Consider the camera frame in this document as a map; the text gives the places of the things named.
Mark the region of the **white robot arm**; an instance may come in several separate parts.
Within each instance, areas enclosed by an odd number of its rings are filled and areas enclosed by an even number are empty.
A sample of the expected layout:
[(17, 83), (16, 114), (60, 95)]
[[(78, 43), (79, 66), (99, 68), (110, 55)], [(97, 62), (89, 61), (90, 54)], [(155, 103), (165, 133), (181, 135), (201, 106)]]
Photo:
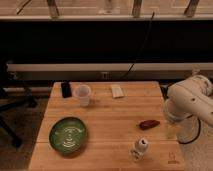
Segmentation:
[[(213, 84), (203, 75), (194, 75), (185, 80), (176, 82), (168, 87), (167, 99), (164, 102), (164, 117), (171, 124), (179, 123), (184, 119), (196, 116), (198, 131), (201, 131), (201, 121), (213, 127)], [(194, 142), (200, 133), (188, 141)]]

